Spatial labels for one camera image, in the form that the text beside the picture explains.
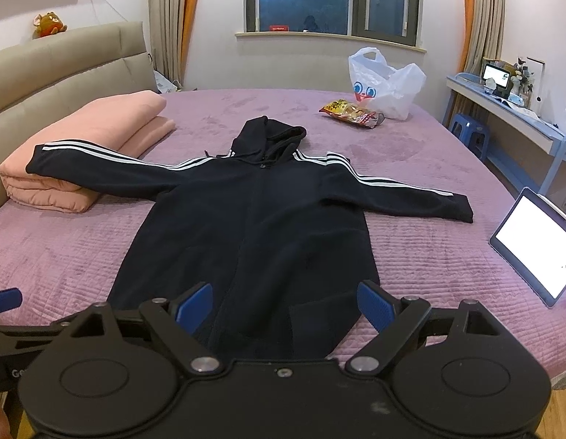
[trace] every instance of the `red cartoon mouth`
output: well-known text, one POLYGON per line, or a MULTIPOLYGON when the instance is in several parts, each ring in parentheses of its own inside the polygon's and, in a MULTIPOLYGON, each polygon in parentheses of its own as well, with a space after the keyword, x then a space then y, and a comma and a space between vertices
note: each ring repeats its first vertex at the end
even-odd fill
POLYGON ((362 94, 360 92, 354 92, 354 95, 356 96, 356 100, 358 102, 363 101, 364 99, 372 99, 372 96, 366 95, 366 94, 362 94))

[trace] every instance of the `folded blanket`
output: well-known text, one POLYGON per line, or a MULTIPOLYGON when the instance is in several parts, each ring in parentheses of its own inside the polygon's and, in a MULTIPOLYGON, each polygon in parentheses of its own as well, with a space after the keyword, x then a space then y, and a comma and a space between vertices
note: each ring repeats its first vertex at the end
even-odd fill
POLYGON ((27 206, 63 212, 83 212, 98 194, 63 180, 29 174, 25 167, 36 145, 62 139, 80 139, 138 157, 175 128, 173 120, 156 117, 165 99, 149 90, 98 99, 35 135, 1 165, 0 178, 7 195, 27 206))

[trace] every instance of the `headboard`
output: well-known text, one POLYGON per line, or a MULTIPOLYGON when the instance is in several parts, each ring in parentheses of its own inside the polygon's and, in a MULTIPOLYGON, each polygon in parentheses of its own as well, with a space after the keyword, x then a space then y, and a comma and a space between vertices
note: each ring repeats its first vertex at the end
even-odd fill
MULTIPOLYGON (((21 143, 95 99, 155 90, 143 24, 70 30, 0 51, 0 164, 21 143)), ((0 181, 0 207, 7 200, 0 181)))

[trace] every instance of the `blue desk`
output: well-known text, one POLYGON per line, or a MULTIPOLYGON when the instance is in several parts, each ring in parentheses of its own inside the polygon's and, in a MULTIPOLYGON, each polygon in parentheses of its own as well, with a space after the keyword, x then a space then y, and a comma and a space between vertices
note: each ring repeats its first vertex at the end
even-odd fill
MULTIPOLYGON (((553 162, 547 175, 541 185, 535 183, 533 179, 525 172, 525 170, 506 152, 503 151, 496 143, 492 143, 488 148, 488 160, 508 179, 508 181, 517 189, 522 190, 529 187, 533 191, 547 194, 551 182, 557 174, 559 165, 563 160, 566 161, 566 134, 558 128, 555 128, 545 122, 524 116, 512 110, 506 104, 498 101, 494 97, 484 93, 484 86, 480 84, 480 78, 473 74, 460 73, 456 76, 448 76, 446 80, 447 86, 454 92, 457 92, 472 102, 475 102, 488 112, 492 113, 507 124, 516 128, 525 137, 535 143, 545 153, 554 157, 553 162)), ((452 109, 454 101, 454 93, 450 98, 448 109, 444 117, 444 125, 449 121, 446 117, 452 109)))

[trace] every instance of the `black hoodie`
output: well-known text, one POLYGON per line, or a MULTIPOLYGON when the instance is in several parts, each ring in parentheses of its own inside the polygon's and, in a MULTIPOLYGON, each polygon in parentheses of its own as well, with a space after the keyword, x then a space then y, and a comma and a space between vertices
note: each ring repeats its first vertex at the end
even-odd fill
POLYGON ((299 150, 303 127, 249 120, 228 155, 151 164, 81 140, 38 145, 28 173, 155 200, 109 301, 136 308, 200 281, 214 309, 197 339, 223 360, 329 354, 378 274, 364 209, 472 222, 465 196, 365 177, 335 153, 299 150))

